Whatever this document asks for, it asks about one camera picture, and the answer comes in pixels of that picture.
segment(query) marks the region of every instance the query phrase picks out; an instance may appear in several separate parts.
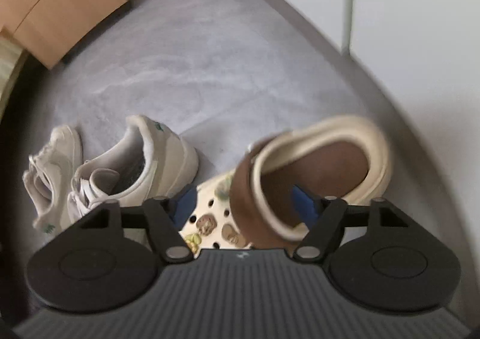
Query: gray ribbed panel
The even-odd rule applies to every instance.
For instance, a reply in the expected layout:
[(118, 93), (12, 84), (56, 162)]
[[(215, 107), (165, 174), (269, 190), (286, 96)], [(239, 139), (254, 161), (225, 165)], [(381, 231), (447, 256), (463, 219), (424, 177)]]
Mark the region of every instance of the gray ribbed panel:
[(469, 330), (446, 309), (395, 317), (351, 304), (320, 267), (280, 250), (203, 250), (169, 266), (137, 301), (70, 316), (42, 310), (16, 328), (25, 339), (460, 339)]

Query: white logo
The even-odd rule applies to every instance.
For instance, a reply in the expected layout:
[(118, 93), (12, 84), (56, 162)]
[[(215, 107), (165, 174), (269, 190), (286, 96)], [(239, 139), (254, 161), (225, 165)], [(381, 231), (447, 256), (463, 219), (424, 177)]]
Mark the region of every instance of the white logo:
[(250, 254), (247, 253), (247, 252), (242, 252), (242, 253), (237, 254), (237, 258), (239, 258), (239, 259), (248, 258), (249, 256), (250, 256)]

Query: white sneaker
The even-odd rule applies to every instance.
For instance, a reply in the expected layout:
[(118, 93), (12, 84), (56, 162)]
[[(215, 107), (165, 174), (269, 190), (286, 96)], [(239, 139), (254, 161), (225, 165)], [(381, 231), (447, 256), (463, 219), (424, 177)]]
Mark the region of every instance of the white sneaker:
[(71, 224), (66, 203), (70, 180), (82, 163), (80, 136), (69, 126), (58, 126), (52, 130), (50, 141), (29, 160), (23, 184), (37, 209), (33, 226), (56, 235)]
[[(195, 149), (167, 126), (141, 115), (127, 117), (127, 131), (117, 145), (75, 172), (69, 213), (79, 219), (105, 200), (131, 207), (160, 195), (170, 198), (193, 181), (197, 170)], [(146, 243), (142, 230), (125, 235)]]

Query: gray baseboard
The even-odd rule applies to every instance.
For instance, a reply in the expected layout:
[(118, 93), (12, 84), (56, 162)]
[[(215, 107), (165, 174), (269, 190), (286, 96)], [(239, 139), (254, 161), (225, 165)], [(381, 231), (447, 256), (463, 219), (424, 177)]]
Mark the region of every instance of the gray baseboard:
[(264, 1), (294, 26), (334, 69), (344, 76), (376, 116), (376, 121), (389, 136), (423, 189), (429, 204), (437, 212), (442, 239), (455, 252), (462, 265), (460, 296), (466, 323), (477, 326), (480, 324), (479, 282), (465, 226), (453, 195), (419, 138), (372, 77), (348, 51), (340, 54), (309, 21), (284, 0)]

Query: silver screw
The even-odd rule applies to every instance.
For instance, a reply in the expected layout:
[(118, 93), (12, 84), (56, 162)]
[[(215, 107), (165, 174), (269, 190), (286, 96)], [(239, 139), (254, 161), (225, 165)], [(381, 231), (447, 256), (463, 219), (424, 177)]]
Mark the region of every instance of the silver screw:
[(171, 259), (182, 259), (188, 256), (190, 250), (182, 245), (176, 245), (174, 247), (167, 248), (167, 257)]
[(313, 259), (320, 256), (320, 250), (312, 245), (306, 245), (297, 250), (297, 255), (303, 259)]

